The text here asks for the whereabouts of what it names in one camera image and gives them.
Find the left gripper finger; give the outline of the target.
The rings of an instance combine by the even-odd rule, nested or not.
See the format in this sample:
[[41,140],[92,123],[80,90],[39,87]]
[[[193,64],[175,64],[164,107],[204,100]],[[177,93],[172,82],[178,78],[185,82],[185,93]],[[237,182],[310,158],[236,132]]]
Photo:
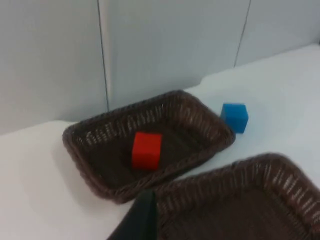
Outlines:
[[157,201],[155,192],[141,192],[109,240],[156,240],[157,239]]

